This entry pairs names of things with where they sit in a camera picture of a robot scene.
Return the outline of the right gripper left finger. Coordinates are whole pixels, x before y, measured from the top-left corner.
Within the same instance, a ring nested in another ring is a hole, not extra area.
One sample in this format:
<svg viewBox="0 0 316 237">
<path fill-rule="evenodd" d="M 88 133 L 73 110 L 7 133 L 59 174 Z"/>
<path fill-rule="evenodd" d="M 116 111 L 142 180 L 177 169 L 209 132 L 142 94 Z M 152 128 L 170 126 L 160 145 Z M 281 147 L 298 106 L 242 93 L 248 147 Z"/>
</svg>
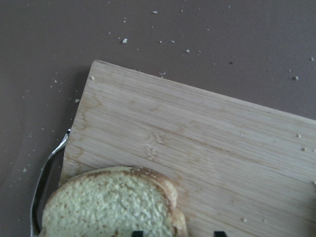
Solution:
<svg viewBox="0 0 316 237">
<path fill-rule="evenodd" d="M 131 237 L 143 237 L 143 231 L 133 231 Z"/>
</svg>

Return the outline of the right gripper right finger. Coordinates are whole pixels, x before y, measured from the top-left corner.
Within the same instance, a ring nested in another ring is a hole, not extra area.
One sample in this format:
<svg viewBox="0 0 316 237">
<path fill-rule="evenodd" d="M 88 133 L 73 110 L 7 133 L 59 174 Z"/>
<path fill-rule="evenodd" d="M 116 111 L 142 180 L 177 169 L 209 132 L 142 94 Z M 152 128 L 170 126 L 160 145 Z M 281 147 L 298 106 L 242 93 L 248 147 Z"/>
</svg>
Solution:
<svg viewBox="0 0 316 237">
<path fill-rule="evenodd" d="M 214 237 L 228 237 L 225 231 L 214 231 L 213 236 Z"/>
</svg>

